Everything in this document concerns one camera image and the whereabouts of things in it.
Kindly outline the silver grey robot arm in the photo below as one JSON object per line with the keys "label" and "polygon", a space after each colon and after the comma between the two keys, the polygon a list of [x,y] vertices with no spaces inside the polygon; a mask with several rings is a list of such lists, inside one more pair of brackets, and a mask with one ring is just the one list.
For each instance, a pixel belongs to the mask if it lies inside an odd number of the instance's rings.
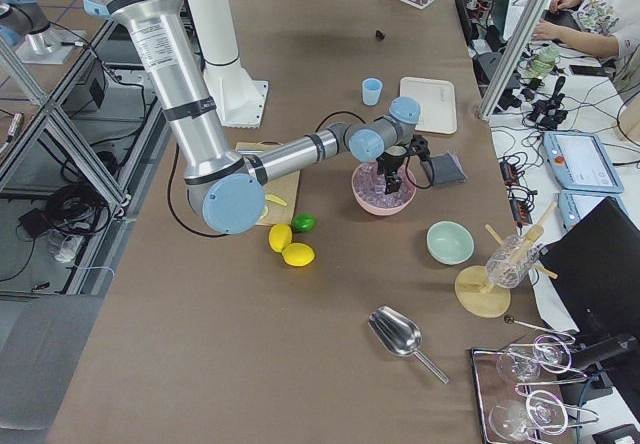
{"label": "silver grey robot arm", "polygon": [[398,97],[369,125],[335,124],[258,155],[229,146],[220,122],[230,104],[260,102],[239,62],[229,0],[83,0],[88,14],[124,26],[186,159],[191,208],[223,234],[250,229],[265,183],[347,150],[370,162],[410,143],[420,106]]}

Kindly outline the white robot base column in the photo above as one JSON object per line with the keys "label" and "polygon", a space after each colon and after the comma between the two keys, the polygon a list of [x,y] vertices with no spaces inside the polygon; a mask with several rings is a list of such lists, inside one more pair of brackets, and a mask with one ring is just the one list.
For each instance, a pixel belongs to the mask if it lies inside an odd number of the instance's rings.
{"label": "white robot base column", "polygon": [[269,84],[244,69],[229,0],[187,0],[202,57],[203,77],[225,127],[257,129]]}

